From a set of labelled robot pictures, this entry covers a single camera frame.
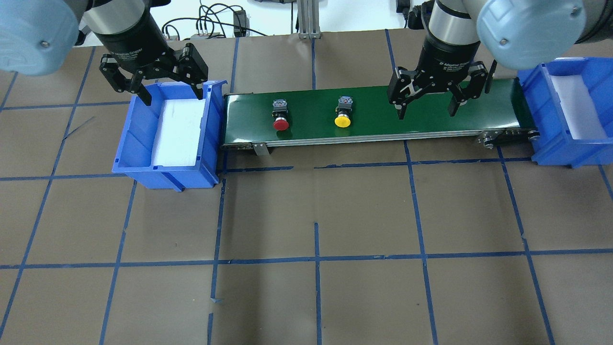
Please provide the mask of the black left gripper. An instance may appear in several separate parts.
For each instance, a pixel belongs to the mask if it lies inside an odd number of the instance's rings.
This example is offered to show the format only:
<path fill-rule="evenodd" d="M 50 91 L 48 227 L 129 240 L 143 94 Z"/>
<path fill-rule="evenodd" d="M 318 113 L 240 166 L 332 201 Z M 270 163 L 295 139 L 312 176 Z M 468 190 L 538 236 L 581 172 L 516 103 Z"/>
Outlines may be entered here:
<path fill-rule="evenodd" d="M 152 96 L 143 80 L 169 78 L 190 85 L 198 100 L 203 100 L 203 84 L 209 68 L 190 41 L 173 50 L 164 38 L 100 36 L 108 52 L 101 57 L 99 70 L 116 92 L 131 92 L 146 106 Z"/>

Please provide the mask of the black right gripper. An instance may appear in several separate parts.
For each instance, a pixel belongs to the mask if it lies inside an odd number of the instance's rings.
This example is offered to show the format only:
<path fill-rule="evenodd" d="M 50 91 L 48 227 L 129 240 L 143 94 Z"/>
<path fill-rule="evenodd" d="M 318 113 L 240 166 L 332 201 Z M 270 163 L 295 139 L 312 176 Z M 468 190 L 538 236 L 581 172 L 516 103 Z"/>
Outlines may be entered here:
<path fill-rule="evenodd" d="M 408 105 L 426 94 L 451 92 L 447 107 L 450 116 L 455 116 L 468 100 L 479 98 L 488 79 L 485 64 L 475 61 L 480 45 L 480 41 L 454 45 L 427 36 L 417 67 L 408 70 L 398 66 L 390 79 L 387 99 L 397 106 L 398 119 L 404 120 Z"/>

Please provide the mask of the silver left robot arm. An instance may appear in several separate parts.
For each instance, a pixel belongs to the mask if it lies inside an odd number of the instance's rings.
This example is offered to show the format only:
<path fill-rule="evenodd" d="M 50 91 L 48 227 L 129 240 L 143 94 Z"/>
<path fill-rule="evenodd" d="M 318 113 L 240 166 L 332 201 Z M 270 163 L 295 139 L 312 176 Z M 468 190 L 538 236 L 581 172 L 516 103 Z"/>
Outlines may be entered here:
<path fill-rule="evenodd" d="M 169 78 L 188 85 L 198 100 L 208 66 L 193 44 L 173 50 L 152 17 L 152 7 L 168 0 L 3 0 L 0 3 L 3 71 L 46 76 L 59 70 L 85 33 L 108 53 L 100 72 L 116 92 L 136 94 L 145 105 L 152 96 L 142 81 Z"/>

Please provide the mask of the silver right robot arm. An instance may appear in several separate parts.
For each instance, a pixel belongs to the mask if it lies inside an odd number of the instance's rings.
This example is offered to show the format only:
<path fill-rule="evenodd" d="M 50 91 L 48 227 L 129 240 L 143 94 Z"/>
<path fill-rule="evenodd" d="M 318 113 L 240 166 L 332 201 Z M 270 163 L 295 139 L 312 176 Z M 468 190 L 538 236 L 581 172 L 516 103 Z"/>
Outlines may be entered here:
<path fill-rule="evenodd" d="M 397 11 L 425 32 L 416 68 L 396 67 L 387 89 L 401 120 L 412 101 L 445 92 L 454 116 L 490 91 L 497 66 L 532 69 L 612 37 L 610 0 L 399 0 Z"/>

